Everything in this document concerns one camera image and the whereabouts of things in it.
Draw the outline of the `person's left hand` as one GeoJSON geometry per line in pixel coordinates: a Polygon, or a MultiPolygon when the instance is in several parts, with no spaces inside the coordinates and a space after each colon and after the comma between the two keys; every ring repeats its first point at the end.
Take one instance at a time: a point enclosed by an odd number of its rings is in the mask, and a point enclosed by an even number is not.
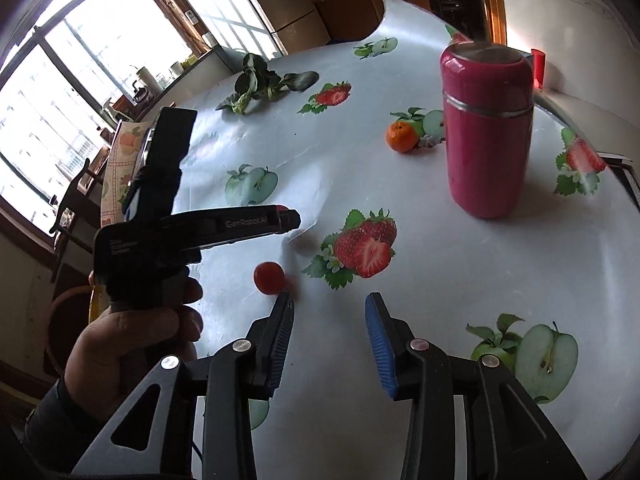
{"type": "Polygon", "coordinates": [[[192,304],[202,297],[201,284],[184,272],[166,284],[154,308],[103,312],[70,352],[62,378],[70,400],[107,420],[165,356],[196,360],[204,322],[192,304]]]}

